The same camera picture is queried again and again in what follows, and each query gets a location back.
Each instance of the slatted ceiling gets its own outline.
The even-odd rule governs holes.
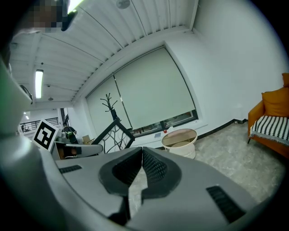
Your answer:
[[[45,97],[42,97],[41,99],[37,99],[37,103],[41,102],[49,102],[49,98],[52,97],[52,102],[62,102],[62,101],[71,101],[72,97],[53,97],[53,95],[46,95]]]
[[[38,64],[43,62],[43,63],[45,63],[47,65],[60,67],[60,68],[66,69],[66,70],[72,70],[72,71],[75,71],[76,73],[84,74],[84,75],[87,75],[87,76],[90,76],[92,74],[92,71],[85,70],[85,69],[80,69],[80,68],[74,66],[72,63],[68,64],[68,63],[65,63],[64,61],[49,59],[47,57],[44,58],[44,57],[37,56],[36,59],[35,59],[35,62],[38,63]]]
[[[49,65],[54,65],[50,62],[50,60],[53,60],[54,62],[57,62],[60,67],[65,67],[67,69],[71,69],[72,66],[79,72],[82,70],[83,73],[87,74],[88,76],[91,75],[95,71],[95,67],[92,67],[90,65],[87,65],[86,63],[79,62],[78,60],[71,59],[67,55],[62,55],[61,53],[55,53],[52,51],[40,51],[37,52],[37,58],[36,62],[43,62]]]
[[[77,31],[77,29],[75,29],[75,26],[73,26],[73,24],[71,26],[71,30],[67,30],[65,31],[65,33],[50,33],[48,36],[58,39],[60,42],[65,42],[74,47],[77,47],[81,51],[86,52],[87,54],[93,56],[94,58],[100,60],[103,63],[106,58],[99,51],[95,51],[95,49],[91,48],[88,45],[86,37],[83,36],[76,38],[75,36],[77,35],[73,33],[73,30]]]
[[[111,36],[111,34],[99,24],[91,15],[87,14],[81,7],[77,8],[79,17],[76,17],[73,23],[85,28],[87,31],[93,33],[93,37],[98,38],[98,40],[112,51],[112,53],[117,53],[122,47],[121,45]]]
[[[64,72],[55,72],[51,69],[46,69],[46,68],[42,68],[42,70],[45,71],[45,76],[47,76],[47,79],[62,79],[63,78],[64,81],[70,80],[73,83],[81,83],[81,84],[83,84],[87,80],[87,77],[71,76]]]
[[[69,78],[66,78],[66,77],[63,77],[63,76],[59,76],[59,75],[57,75],[57,76],[51,76],[51,75],[48,75],[48,74],[46,74],[45,73],[45,79],[43,79],[44,81],[44,83],[54,83],[54,85],[56,84],[56,83],[61,83],[61,82],[64,82],[64,81],[67,81],[67,82],[69,82],[70,83],[70,85],[73,85],[73,86],[75,86],[75,87],[79,87],[80,88],[80,86],[82,85],[82,84],[84,84],[84,82],[85,81],[82,81],[82,80],[78,80],[78,79],[69,79]]]
[[[89,75],[75,72],[70,69],[65,69],[57,66],[51,66],[47,64],[35,63],[35,69],[42,69],[44,71],[48,71],[54,75],[64,75],[64,76],[71,76],[71,78],[80,78],[86,80]]]
[[[83,13],[86,12],[89,14],[95,20],[96,24],[99,24],[108,34],[112,35],[116,42],[120,44],[121,48],[130,44],[130,40],[127,38],[125,31],[122,30],[123,25],[115,22],[111,18],[111,15],[114,15],[114,13],[107,12],[102,4],[99,2],[94,4],[92,1],[83,1],[78,8],[82,9]]]
[[[105,5],[107,5],[107,9],[115,9],[115,20],[118,20],[118,22],[121,22],[126,30],[126,34],[128,35],[128,38],[130,42],[134,42],[138,40],[141,36],[141,33],[139,34],[137,30],[134,30],[134,24],[136,24],[134,21],[130,20],[130,15],[125,14],[125,12],[129,13],[129,9],[119,9],[116,7],[116,1],[114,0],[107,0],[103,1]]]
[[[59,44],[59,42],[55,39],[52,40],[54,41],[42,39],[39,44],[38,53],[53,52],[65,59],[72,59],[82,64],[89,65],[90,67],[93,67],[93,69],[95,69],[97,63],[99,63],[99,65],[101,64],[101,62],[85,52],[80,52],[80,50],[65,43]]]
[[[42,86],[42,95],[53,97],[73,97],[76,94],[76,91],[66,90],[63,88],[56,88],[54,86]]]
[[[33,42],[35,34],[22,34],[12,41],[16,44],[11,45],[10,63],[18,83],[34,92],[34,86],[29,86],[31,73],[44,70],[43,98],[36,102],[47,102],[49,97],[71,101],[88,78],[124,47],[161,30],[189,27],[194,5],[192,0],[131,0],[127,9],[119,9],[116,2],[84,0],[67,31],[41,34],[39,43]],[[29,65],[31,55],[34,65]]]
[[[75,84],[75,83],[60,83],[57,81],[51,81],[51,80],[47,80],[43,82],[43,85],[47,86],[48,84],[50,84],[51,86],[57,86],[58,88],[69,88],[71,90],[75,90],[78,91],[79,90],[79,85]]]
[[[111,36],[100,33],[100,31],[95,27],[95,21],[89,17],[86,13],[83,13],[82,20],[73,22],[78,30],[81,31],[82,36],[85,35],[88,42],[93,45],[93,48],[98,46],[101,54],[105,57],[102,60],[109,59],[113,54],[119,51],[119,46],[111,39]]]
[[[77,68],[87,70],[91,73],[95,71],[95,67],[93,67],[92,65],[82,62],[74,58],[73,56],[69,56],[66,53],[58,54],[55,51],[38,49],[37,57],[39,57],[39,59],[43,58],[43,60],[45,58],[53,59],[54,61],[57,61],[60,64],[63,63],[65,65],[73,65]]]

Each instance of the floor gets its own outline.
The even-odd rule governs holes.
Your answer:
[[[207,163],[242,186],[262,202],[277,189],[285,173],[284,158],[251,140],[247,144],[247,123],[228,127],[195,142],[198,161]],[[143,169],[129,189],[131,216],[141,206],[140,195],[147,188]]]

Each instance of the ceiling light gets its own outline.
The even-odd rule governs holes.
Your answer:
[[[41,85],[42,85],[43,70],[36,70],[35,74],[35,97],[41,98]]]
[[[130,0],[118,0],[117,1],[117,7],[119,9],[126,9],[130,6],[131,2]]]
[[[68,13],[73,11],[83,0],[70,0],[70,5],[68,7]]]

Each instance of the fluorescent light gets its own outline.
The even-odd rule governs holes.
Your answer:
[[[83,0],[70,0],[70,5],[68,7],[68,13],[73,11]]]
[[[35,97],[41,98],[41,85],[42,85],[43,70],[36,70],[35,74]]]

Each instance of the striped blanket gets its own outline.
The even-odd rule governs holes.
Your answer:
[[[289,146],[289,118],[264,115],[250,128],[250,138],[255,135]]]

